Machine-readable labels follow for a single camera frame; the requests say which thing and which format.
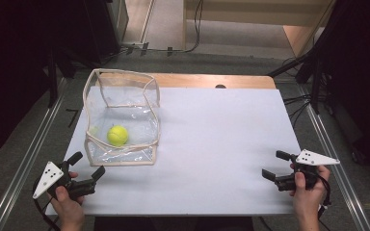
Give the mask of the dark curtain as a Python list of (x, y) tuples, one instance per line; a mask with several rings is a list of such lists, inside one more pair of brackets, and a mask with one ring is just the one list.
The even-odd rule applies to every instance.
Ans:
[(47, 54), (72, 77), (60, 30), (72, 0), (0, 0), (0, 148), (43, 94), (49, 92)]
[(323, 35), (333, 116), (356, 162), (370, 165), (370, 0), (336, 0)]

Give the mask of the wooden table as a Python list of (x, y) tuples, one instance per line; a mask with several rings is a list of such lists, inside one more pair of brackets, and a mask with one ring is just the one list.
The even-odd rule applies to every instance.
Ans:
[(101, 73), (96, 85), (110, 85), (117, 77), (127, 77), (140, 84), (146, 84), (152, 76), (160, 88), (217, 88), (227, 89), (270, 89), (276, 88), (270, 76), (250, 75), (215, 75), (215, 74), (182, 74), (182, 73)]

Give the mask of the metal floor rail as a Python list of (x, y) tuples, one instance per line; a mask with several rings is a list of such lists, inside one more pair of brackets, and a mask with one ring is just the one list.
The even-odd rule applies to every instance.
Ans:
[(320, 109), (316, 114), (310, 106), (306, 87), (298, 86), (299, 95), (290, 103), (290, 120), (301, 147), (320, 151), (328, 157), (337, 158), (341, 164), (330, 166), (331, 205), (321, 216), (322, 231), (370, 231), (370, 221), (356, 193), (346, 164), (348, 145), (335, 120)]
[(40, 148), (44, 143), (47, 133), (54, 121), (54, 118), (59, 111), (63, 102), (65, 90), (67, 88), (67, 79), (62, 78), (56, 87), (58, 98), (49, 108), (44, 108), (44, 115), (39, 120), (39, 127), (34, 132), (34, 136), (28, 143), (27, 150), (21, 155), (22, 159), (18, 166), (14, 166), (15, 173), (11, 175), (11, 183), (4, 190), (0, 199), (0, 231), (3, 230), (14, 205), (19, 198), (22, 188), (28, 178), (29, 173), (37, 159)]

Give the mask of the beige wooden furniture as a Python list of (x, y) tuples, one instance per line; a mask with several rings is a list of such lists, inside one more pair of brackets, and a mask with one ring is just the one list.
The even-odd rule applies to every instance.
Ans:
[(300, 57), (326, 25), (336, 0), (203, 0), (208, 21), (282, 25), (293, 53)]

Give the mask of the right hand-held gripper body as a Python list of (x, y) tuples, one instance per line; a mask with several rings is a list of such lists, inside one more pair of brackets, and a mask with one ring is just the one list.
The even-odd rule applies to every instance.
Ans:
[(321, 155), (309, 150), (302, 150), (300, 154), (291, 154), (291, 162), (294, 172), (290, 175), (276, 177), (275, 184), (282, 191), (294, 191), (296, 189), (295, 173), (300, 171), (304, 174), (307, 190), (312, 189), (317, 183), (318, 166), (339, 165), (340, 161), (325, 155)]

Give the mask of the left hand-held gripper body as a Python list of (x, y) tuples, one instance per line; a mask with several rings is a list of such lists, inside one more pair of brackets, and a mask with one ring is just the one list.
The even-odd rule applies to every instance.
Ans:
[(55, 191), (59, 186), (66, 188), (72, 200), (95, 192), (96, 182), (93, 178), (83, 181), (73, 180), (68, 168), (68, 162), (61, 164), (48, 162), (34, 189), (33, 198), (38, 199), (44, 193), (50, 193), (53, 197), (57, 197)]

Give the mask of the black stand leg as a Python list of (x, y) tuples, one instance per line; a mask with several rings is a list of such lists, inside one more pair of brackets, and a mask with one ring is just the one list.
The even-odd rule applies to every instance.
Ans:
[(49, 86), (49, 103), (48, 107), (52, 108), (58, 98), (58, 84), (57, 84), (57, 74), (56, 74), (56, 63), (53, 48), (48, 50), (47, 54), (47, 72), (50, 81)]

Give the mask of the black cabinet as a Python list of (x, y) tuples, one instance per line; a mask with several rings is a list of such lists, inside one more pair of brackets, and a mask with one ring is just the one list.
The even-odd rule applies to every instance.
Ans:
[(102, 63), (121, 49), (129, 22), (125, 0), (85, 0), (96, 56)]

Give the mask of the white board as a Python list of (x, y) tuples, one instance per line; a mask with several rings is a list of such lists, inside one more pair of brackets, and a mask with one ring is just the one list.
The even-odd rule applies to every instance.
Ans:
[(107, 167), (83, 208), (93, 216), (292, 213), (263, 178), (290, 173), (279, 150), (300, 147), (278, 90), (163, 88), (152, 166)]

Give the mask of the person's dark clothing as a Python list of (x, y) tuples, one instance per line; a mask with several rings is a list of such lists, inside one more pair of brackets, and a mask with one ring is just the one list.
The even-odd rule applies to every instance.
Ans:
[(250, 217), (97, 217), (94, 231), (254, 231)]

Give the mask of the black tripod stand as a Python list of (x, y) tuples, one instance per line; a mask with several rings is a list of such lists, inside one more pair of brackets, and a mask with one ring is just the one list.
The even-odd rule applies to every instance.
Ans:
[(319, 53), (315, 48), (306, 52), (299, 58), (295, 58), (293, 61), (283, 64), (281, 67), (268, 73), (268, 76), (274, 78), (279, 74), (286, 72), (287, 70), (300, 65), (295, 79), (298, 84), (305, 84), (309, 78), (312, 78), (312, 89), (310, 94), (310, 105), (316, 114), (319, 114), (318, 109), (318, 96), (320, 81), (322, 77), (322, 60), (319, 58)]

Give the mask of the clear plastic zip bag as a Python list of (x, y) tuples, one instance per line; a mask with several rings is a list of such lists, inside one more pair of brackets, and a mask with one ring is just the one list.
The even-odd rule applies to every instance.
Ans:
[[(146, 84), (140, 84), (127, 77), (117, 77), (110, 85), (97, 86), (95, 83), (103, 72), (144, 74), (105, 68), (90, 74), (83, 90), (87, 115), (84, 146), (90, 164), (113, 167), (154, 164), (161, 133), (157, 81), (149, 76)], [(128, 132), (124, 145), (114, 146), (107, 141), (107, 132), (115, 125), (123, 126)]]

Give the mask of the person's right hand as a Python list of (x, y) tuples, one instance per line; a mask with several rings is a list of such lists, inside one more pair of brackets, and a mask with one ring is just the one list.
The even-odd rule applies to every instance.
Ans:
[(321, 182), (317, 182), (311, 190), (305, 188), (306, 181), (302, 172), (295, 173), (296, 190), (290, 195), (294, 197), (293, 207), (298, 221), (300, 220), (317, 220), (318, 208), (325, 187)]

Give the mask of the person's left hand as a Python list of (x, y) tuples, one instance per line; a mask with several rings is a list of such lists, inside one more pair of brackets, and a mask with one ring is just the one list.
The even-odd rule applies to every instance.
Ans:
[(51, 200), (51, 205), (60, 218), (61, 225), (64, 222), (85, 222), (85, 214), (82, 204), (85, 200), (84, 196), (72, 200), (69, 197), (68, 191), (64, 186), (59, 186), (55, 190), (56, 197)]

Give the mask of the yellow tennis ball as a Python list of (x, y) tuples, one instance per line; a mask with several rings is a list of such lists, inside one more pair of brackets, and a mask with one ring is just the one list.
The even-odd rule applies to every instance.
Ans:
[(108, 130), (107, 141), (114, 146), (124, 145), (128, 141), (128, 132), (123, 126), (115, 125)]

